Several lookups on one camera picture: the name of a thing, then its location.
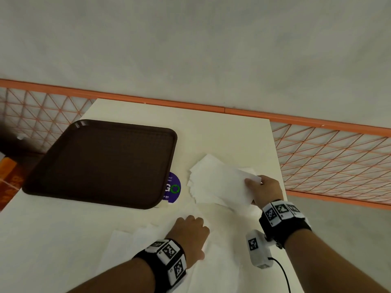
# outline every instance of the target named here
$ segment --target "circular sticker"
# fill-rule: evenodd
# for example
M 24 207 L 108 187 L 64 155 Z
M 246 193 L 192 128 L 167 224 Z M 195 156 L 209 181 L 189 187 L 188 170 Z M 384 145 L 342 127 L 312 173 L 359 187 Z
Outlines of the circular sticker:
M 163 199 L 169 202 L 175 202 L 179 194 L 181 194 L 181 181 L 179 181 L 179 178 L 175 174 L 170 172 Z

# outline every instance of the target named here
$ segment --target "white table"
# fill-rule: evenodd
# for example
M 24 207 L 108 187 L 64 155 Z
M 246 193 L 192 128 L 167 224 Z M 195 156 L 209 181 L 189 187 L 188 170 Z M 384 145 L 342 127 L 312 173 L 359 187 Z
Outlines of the white table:
M 188 170 L 206 153 L 237 167 L 253 167 L 279 180 L 282 175 L 269 120 L 98 99 L 85 119 L 168 127 L 178 134 L 171 166 L 180 179 L 178 200 L 166 208 L 134 210 L 86 202 L 30 196 L 22 191 L 0 213 L 0 292 L 65 292 L 89 279 L 113 230 L 132 232 L 189 202 Z M 260 229 L 218 205 L 199 205 L 205 218 L 232 243 L 243 264 L 240 292 L 287 292 L 278 265 L 251 265 L 245 234 Z M 292 292 L 302 288 L 284 250 L 272 247 Z

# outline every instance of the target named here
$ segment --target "black cable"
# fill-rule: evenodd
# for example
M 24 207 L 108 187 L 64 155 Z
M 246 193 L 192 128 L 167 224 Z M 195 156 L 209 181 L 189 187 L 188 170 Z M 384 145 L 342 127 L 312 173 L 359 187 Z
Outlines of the black cable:
M 268 259 L 269 259 L 269 260 L 274 260 L 274 261 L 276 261 L 276 262 L 278 263 L 278 265 L 281 267 L 282 272 L 284 273 L 285 279 L 286 279 L 286 281 L 287 281 L 288 291 L 289 291 L 289 293 L 291 293 L 291 287 L 289 286 L 288 277 L 287 277 L 287 274 L 285 273 L 285 271 L 284 271 L 282 265 L 281 265 L 276 259 L 274 259 L 273 257 L 268 257 Z

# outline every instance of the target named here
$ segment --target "wristband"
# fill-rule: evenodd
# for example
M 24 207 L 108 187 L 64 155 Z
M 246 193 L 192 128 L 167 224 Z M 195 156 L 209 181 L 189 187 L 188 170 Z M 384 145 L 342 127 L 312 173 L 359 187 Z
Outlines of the wristband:
M 307 218 L 291 202 L 276 200 L 262 209 L 259 219 L 267 241 L 275 240 L 277 246 L 284 248 L 288 237 L 299 229 L 312 230 Z
M 173 239 L 160 239 L 133 258 L 143 259 L 155 276 L 155 293 L 172 292 L 186 275 L 183 248 Z

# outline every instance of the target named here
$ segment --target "human hand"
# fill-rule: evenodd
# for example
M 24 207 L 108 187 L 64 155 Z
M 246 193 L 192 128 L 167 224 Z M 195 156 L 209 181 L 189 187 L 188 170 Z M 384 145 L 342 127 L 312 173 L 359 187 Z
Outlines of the human hand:
M 186 266 L 190 268 L 198 260 L 203 260 L 205 254 L 202 247 L 209 236 L 209 228 L 203 226 L 204 219 L 190 215 L 185 219 L 178 218 L 165 238 L 178 242 L 185 251 Z
M 254 196 L 254 202 L 258 208 L 262 209 L 268 203 L 275 200 L 284 200 L 280 183 L 267 176 L 260 175 L 262 184 L 259 184 L 251 179 L 245 179 L 244 183 L 251 190 Z

